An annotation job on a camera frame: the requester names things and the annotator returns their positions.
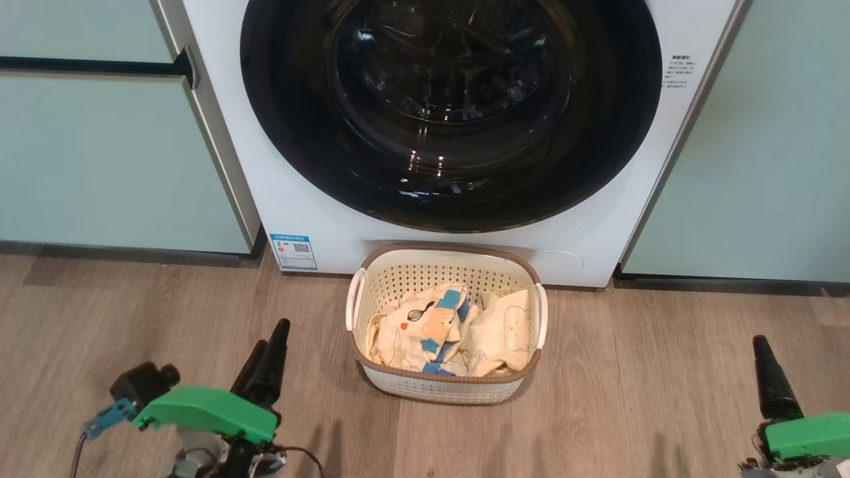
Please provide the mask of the white front-load washing machine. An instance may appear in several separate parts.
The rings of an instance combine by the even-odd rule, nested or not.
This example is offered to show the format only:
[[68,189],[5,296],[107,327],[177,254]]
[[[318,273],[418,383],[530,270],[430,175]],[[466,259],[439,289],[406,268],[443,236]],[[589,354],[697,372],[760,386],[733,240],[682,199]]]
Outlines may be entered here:
[[582,285],[607,285],[667,166],[738,0],[645,0],[661,42],[661,97],[649,132],[622,172],[600,191],[546,220],[502,231],[443,233],[371,217],[323,193],[268,139],[247,97],[240,37],[249,0],[187,0],[201,48],[251,197],[270,234],[309,236],[321,274],[349,274],[383,244],[435,242],[503,250],[528,261],[536,251],[576,254]]

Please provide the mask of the round white filter cover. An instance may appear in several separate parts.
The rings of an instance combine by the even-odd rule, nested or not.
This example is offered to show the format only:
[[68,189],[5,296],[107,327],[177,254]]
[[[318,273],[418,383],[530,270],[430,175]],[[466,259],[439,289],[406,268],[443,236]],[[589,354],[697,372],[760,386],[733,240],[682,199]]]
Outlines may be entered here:
[[547,249],[528,258],[540,282],[545,285],[582,285],[582,258],[568,251]]

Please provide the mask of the pale green cabinet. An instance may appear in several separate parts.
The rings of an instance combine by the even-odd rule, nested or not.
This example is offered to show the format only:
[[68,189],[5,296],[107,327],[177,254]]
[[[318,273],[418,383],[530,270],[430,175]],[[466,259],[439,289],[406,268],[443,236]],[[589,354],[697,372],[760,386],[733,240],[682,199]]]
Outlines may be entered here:
[[0,0],[0,242],[254,258],[187,0]]
[[738,0],[622,271],[850,283],[850,0]]

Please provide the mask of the black round washer door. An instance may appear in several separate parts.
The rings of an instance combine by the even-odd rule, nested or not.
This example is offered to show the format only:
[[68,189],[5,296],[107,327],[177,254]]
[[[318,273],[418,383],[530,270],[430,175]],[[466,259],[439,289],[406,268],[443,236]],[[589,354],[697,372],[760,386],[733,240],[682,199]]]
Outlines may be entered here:
[[249,0],[240,63],[259,124],[304,179],[443,233],[589,199],[661,97],[645,0]]

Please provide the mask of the blue energy label sticker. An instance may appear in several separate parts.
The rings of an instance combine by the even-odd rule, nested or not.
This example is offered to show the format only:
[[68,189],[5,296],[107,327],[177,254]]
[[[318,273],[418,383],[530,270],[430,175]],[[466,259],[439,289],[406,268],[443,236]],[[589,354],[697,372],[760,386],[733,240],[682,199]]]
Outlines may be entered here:
[[270,247],[280,270],[318,270],[309,236],[270,234]]

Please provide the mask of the cream garment blue cartoon print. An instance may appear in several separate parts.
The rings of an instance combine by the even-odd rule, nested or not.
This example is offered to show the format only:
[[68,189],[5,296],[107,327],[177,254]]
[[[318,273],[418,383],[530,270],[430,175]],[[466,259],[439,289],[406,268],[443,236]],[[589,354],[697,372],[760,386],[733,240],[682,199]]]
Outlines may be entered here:
[[467,377],[465,341],[471,321],[479,315],[467,288],[443,283],[418,293],[407,291],[371,318],[365,356],[401,371]]

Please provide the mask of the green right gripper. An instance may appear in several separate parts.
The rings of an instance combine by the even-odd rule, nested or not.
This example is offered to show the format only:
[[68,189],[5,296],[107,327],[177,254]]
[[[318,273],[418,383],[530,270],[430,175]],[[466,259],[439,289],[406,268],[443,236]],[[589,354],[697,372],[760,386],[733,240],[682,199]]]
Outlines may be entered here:
[[798,399],[768,339],[753,337],[759,407],[765,420],[789,420],[767,426],[768,456],[780,462],[840,457],[850,459],[850,414],[832,412],[804,417]]

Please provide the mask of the cream garment bear outline print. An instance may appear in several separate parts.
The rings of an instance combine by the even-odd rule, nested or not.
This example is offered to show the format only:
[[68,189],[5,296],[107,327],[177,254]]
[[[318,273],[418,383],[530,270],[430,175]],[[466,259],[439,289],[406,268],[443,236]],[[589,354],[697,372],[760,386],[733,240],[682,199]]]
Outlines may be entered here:
[[507,377],[529,363],[529,291],[500,289],[481,296],[465,345],[468,377]]

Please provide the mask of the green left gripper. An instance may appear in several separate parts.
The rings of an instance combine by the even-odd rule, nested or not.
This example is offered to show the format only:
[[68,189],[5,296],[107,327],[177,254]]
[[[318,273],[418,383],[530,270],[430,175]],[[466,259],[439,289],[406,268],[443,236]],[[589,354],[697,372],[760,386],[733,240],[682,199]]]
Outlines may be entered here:
[[[278,418],[266,409],[280,398],[290,329],[291,321],[280,319],[268,339],[256,342],[230,392],[177,386],[141,409],[131,424],[139,430],[174,426],[242,438],[253,444],[270,443]],[[246,391],[247,400],[239,397]]]

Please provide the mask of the cream laundry basket brown rim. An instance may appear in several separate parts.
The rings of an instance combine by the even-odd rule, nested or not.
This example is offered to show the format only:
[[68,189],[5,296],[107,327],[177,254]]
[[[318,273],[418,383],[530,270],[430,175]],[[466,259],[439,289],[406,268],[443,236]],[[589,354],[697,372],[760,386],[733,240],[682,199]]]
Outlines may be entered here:
[[[401,371],[365,356],[365,336],[374,315],[384,313],[407,291],[418,293],[443,283],[467,285],[479,312],[486,291],[529,291],[529,363],[523,370],[507,377],[446,377]],[[382,392],[423,402],[497,404],[516,393],[541,359],[549,299],[537,272],[516,254],[470,245],[405,242],[383,246],[364,259],[349,285],[344,323],[353,357]]]

